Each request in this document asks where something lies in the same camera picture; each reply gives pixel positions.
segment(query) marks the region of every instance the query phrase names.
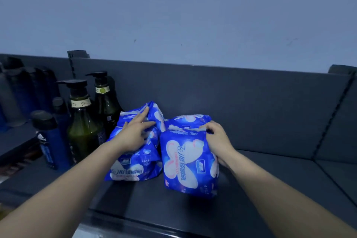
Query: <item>sanitary pad package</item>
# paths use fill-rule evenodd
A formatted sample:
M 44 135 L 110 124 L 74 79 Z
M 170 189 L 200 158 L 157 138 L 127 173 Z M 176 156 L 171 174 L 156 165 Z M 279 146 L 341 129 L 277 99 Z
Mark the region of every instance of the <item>sanitary pad package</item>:
M 199 197 L 217 194 L 219 165 L 206 131 L 167 130 L 160 136 L 165 186 Z
M 166 119 L 165 125 L 168 130 L 197 129 L 211 120 L 211 117 L 208 115 L 185 115 L 177 116 L 173 119 Z
M 121 112 L 117 127 L 107 141 L 112 140 L 122 129 L 125 122 L 130 122 L 137 114 L 149 107 L 147 121 L 155 121 L 156 125 L 145 130 L 145 144 L 135 152 L 123 154 L 110 168 L 105 176 L 106 181 L 145 181 L 157 177 L 163 164 L 157 150 L 158 138 L 161 132 L 165 131 L 163 115 L 154 102 L 149 102 L 143 107 L 130 112 Z

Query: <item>wall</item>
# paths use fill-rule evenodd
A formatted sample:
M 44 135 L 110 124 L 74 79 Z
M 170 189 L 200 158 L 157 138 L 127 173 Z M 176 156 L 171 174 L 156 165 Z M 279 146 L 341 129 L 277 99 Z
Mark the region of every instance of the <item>wall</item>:
M 356 0 L 0 0 L 0 53 L 327 72 L 357 66 Z

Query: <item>adidas logo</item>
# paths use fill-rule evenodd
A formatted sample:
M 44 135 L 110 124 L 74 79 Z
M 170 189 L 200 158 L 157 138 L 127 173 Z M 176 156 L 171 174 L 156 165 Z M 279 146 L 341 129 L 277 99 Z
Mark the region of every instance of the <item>adidas logo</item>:
M 37 138 L 38 138 L 39 140 L 47 141 L 47 139 L 44 138 L 41 134 L 38 134 L 38 135 L 37 135 Z

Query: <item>person's left hand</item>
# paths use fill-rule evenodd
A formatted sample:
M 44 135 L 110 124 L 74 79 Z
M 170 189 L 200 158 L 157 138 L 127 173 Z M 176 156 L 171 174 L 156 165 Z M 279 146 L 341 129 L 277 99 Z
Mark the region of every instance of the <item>person's left hand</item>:
M 155 124 L 155 122 L 143 122 L 148 112 L 149 107 L 146 107 L 130 123 L 125 122 L 123 129 L 109 142 L 118 147 L 121 152 L 139 149 L 145 143 L 142 132 Z

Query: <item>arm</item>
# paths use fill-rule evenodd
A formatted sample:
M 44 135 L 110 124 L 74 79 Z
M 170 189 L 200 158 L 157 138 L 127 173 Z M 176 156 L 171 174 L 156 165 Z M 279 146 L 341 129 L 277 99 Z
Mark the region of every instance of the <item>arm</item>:
M 211 151 L 231 170 L 276 237 L 357 237 L 341 219 L 237 152 L 220 124 L 212 121 L 206 127 L 214 132 L 207 134 Z
M 142 122 L 149 108 L 136 116 L 111 141 L 0 221 L 0 236 L 13 238 L 72 237 L 105 174 L 120 155 L 143 145 L 141 132 L 154 125 Z

